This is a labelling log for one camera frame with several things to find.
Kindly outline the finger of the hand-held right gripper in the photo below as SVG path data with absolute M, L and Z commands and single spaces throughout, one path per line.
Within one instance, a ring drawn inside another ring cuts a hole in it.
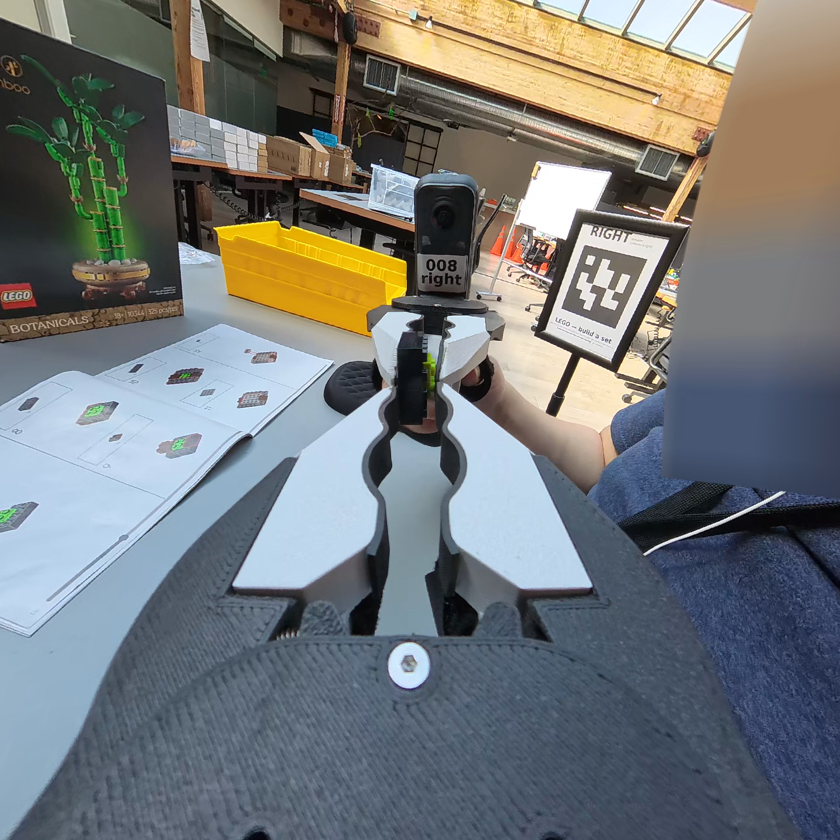
M 483 318 L 446 318 L 437 348 L 436 386 L 460 382 L 487 357 L 489 342 Z
M 397 362 L 397 348 L 404 332 L 419 336 L 419 362 L 416 373 L 399 374 Z M 420 389 L 425 388 L 424 362 L 424 316 L 412 311 L 388 311 L 373 326 L 372 339 L 374 342 L 374 359 L 381 372 L 383 388 L 408 385 L 414 382 Z

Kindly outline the black framed marker sign stand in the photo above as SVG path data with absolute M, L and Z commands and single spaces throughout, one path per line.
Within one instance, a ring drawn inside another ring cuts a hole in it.
M 689 227 L 579 210 L 535 336 L 570 352 L 546 413 L 557 416 L 581 359 L 620 368 Z

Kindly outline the yellow plastic bin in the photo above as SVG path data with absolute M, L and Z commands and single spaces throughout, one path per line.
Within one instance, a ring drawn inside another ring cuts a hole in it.
M 362 335 L 406 292 L 406 262 L 278 222 L 215 230 L 228 294 Z

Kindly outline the person's right hand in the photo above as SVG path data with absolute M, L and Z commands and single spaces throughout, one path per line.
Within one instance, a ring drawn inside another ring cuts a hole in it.
M 476 405 L 481 412 L 495 423 L 503 426 L 506 422 L 508 405 L 514 396 L 508 389 L 501 363 L 487 356 L 479 365 L 457 382 L 454 388 L 468 401 Z M 419 424 L 401 424 L 400 430 L 416 440 L 426 435 L 438 433 L 435 419 L 436 398 L 430 395 L 426 404 L 426 416 Z

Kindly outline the black quilted round pad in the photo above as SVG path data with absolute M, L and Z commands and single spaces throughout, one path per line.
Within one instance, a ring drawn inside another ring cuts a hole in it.
M 382 374 L 375 360 L 351 361 L 332 373 L 324 386 L 323 399 L 332 410 L 348 416 L 382 387 Z

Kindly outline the white instruction booklet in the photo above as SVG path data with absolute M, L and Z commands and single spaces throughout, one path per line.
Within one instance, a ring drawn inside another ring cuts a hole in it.
M 2 627 L 31 636 L 332 365 L 218 324 L 4 404 Z

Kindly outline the stack of small white boxes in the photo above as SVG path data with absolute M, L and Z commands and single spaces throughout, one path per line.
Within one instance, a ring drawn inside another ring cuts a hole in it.
M 268 172 L 265 134 L 173 106 L 167 106 L 167 117 L 173 156 L 242 172 Z

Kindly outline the white rolling whiteboard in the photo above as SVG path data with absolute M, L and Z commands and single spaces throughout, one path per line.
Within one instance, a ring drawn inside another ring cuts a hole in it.
M 611 176 L 609 170 L 545 161 L 536 163 L 525 196 L 507 232 L 490 287 L 488 290 L 476 290 L 476 298 L 501 300 L 501 294 L 496 294 L 494 286 L 516 226 L 522 224 L 554 238 L 567 238 L 577 210 L 596 209 Z

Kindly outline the brown cardboard box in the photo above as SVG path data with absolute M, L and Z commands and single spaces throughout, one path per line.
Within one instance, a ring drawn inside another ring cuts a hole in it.
M 271 172 L 309 178 L 312 147 L 289 138 L 266 136 L 266 165 Z
M 309 177 L 316 181 L 349 186 L 352 183 L 355 163 L 350 148 L 341 144 L 325 145 L 321 135 L 300 132 L 303 142 L 311 148 Z

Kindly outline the black and green brick assembly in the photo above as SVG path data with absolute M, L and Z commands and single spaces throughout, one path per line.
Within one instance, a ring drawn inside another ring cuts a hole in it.
M 419 426 L 427 416 L 429 395 L 436 387 L 436 361 L 422 332 L 405 330 L 396 348 L 395 388 L 399 422 Z

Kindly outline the person's right forearm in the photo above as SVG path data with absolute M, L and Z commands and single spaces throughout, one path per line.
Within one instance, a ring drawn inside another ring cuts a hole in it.
M 540 411 L 515 390 L 505 397 L 498 423 L 535 455 L 548 459 L 583 492 L 591 490 L 618 456 L 609 427 L 593 428 Z

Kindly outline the black bamboo set box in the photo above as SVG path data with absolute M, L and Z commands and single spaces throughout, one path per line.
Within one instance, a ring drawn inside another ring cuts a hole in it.
M 1 25 L 1 341 L 183 315 L 163 80 Z

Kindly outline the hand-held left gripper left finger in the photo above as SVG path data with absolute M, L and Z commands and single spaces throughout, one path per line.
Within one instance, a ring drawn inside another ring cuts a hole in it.
M 386 555 L 378 485 L 392 467 L 398 405 L 385 387 L 297 457 L 233 588 L 332 603 L 348 616 L 377 587 L 372 564 Z

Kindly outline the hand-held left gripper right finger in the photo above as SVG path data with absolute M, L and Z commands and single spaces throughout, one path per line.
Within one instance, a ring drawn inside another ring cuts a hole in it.
M 471 634 L 495 602 L 588 596 L 593 583 L 546 479 L 557 472 L 458 394 L 438 387 L 442 501 L 426 583 L 439 634 Z

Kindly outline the person's blue shirt torso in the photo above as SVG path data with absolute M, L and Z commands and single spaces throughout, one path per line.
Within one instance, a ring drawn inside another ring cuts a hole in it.
M 793 824 L 804 838 L 838 838 L 838 530 L 698 537 L 648 559 L 695 625 Z

